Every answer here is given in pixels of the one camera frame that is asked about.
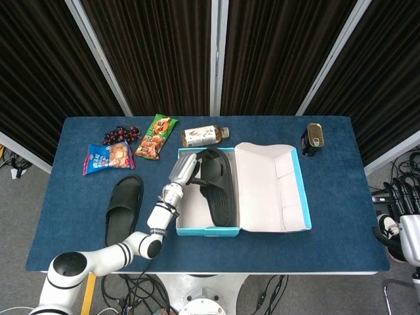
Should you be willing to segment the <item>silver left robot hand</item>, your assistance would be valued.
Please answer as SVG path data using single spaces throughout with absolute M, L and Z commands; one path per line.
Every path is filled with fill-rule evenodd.
M 204 155 L 205 151 L 202 150 L 198 153 L 190 153 L 179 157 L 169 175 L 169 181 L 179 184 L 182 187 L 188 186 L 189 184 L 208 186 L 208 180 L 196 177 L 201 167 L 200 160 Z

